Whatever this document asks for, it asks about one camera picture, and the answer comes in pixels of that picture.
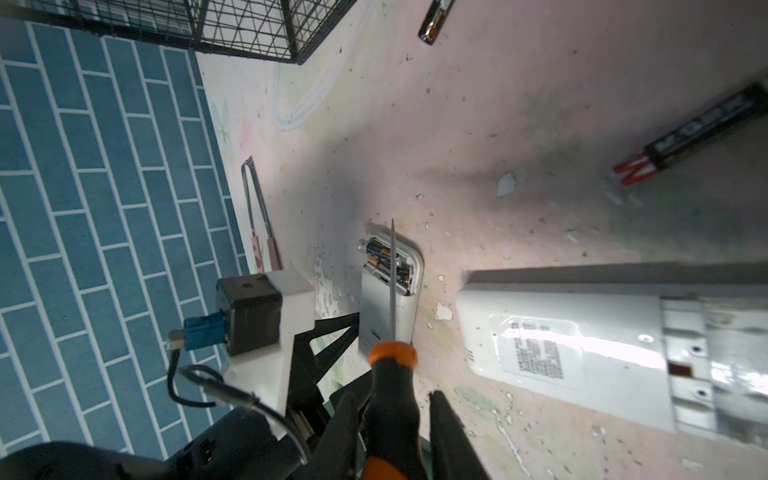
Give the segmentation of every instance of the wire basket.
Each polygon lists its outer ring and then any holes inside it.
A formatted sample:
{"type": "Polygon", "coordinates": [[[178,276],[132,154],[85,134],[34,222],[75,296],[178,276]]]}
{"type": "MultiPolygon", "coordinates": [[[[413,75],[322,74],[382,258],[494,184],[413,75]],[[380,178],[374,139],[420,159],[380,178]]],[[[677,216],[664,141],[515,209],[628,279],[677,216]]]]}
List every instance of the wire basket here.
{"type": "Polygon", "coordinates": [[[355,0],[0,0],[0,15],[301,65],[355,0]]]}

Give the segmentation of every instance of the cable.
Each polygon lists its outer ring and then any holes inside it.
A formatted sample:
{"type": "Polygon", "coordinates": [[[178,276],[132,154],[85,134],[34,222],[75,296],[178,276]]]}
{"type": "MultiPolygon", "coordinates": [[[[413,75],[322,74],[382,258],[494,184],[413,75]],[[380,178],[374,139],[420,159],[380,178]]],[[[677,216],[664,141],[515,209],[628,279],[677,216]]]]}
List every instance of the cable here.
{"type": "Polygon", "coordinates": [[[221,375],[218,375],[215,370],[205,365],[186,365],[181,367],[179,371],[181,372],[181,375],[190,382],[202,386],[205,393],[215,396],[223,402],[236,406],[243,406],[271,418],[275,423],[285,429],[286,434],[293,440],[293,443],[296,444],[302,465],[309,463],[311,455],[310,447],[306,444],[306,441],[304,441],[304,438],[301,436],[296,426],[290,420],[272,410],[269,406],[264,405],[257,396],[245,393],[243,390],[237,389],[232,385],[227,385],[221,379],[221,375]],[[198,371],[208,373],[209,375],[213,372],[215,375],[211,375],[214,378],[207,379],[198,375],[198,371]]]}
{"type": "MultiPolygon", "coordinates": [[[[208,408],[213,408],[217,406],[216,402],[195,402],[194,400],[182,399],[180,396],[176,395],[176,392],[174,391],[174,376],[176,375],[176,369],[179,366],[180,356],[181,356],[180,349],[174,349],[170,351],[170,361],[168,362],[168,375],[166,377],[166,386],[168,387],[168,396],[170,396],[170,399],[183,406],[194,407],[198,409],[208,409],[208,408]]],[[[219,372],[210,368],[209,366],[206,366],[206,365],[189,365],[189,366],[196,367],[193,371],[200,370],[201,372],[205,372],[208,375],[213,376],[220,382],[223,382],[223,379],[221,378],[221,375],[219,374],[219,372]]]]}

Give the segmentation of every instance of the red and black battery package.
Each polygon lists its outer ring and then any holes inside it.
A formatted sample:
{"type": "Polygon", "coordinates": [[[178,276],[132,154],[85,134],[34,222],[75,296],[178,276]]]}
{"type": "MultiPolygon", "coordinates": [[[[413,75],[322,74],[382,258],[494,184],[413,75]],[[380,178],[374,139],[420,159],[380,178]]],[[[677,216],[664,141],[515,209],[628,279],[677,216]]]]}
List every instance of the red and black battery package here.
{"type": "Polygon", "coordinates": [[[621,184],[630,186],[653,177],[681,158],[730,133],[735,127],[768,113],[768,78],[755,81],[650,142],[643,150],[614,167],[621,184]]]}

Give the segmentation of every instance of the blue usb connector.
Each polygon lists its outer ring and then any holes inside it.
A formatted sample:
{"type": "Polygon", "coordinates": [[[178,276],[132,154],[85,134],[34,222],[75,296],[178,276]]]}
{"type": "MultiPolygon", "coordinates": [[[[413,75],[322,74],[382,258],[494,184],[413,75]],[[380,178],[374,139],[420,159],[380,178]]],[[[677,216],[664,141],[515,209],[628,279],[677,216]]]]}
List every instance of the blue usb connector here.
{"type": "Polygon", "coordinates": [[[187,351],[224,343],[224,314],[211,313],[184,319],[184,348],[187,351]]]}

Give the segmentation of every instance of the black and orange handle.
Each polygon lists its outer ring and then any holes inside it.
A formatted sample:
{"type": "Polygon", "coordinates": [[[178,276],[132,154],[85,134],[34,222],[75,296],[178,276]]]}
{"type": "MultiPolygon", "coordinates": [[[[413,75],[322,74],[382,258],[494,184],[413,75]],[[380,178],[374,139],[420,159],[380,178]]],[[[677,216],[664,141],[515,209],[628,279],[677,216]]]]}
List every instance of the black and orange handle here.
{"type": "Polygon", "coordinates": [[[371,399],[363,415],[368,437],[362,480],[425,480],[419,450],[419,405],[413,369],[419,358],[403,342],[384,342],[368,355],[371,399]]]}

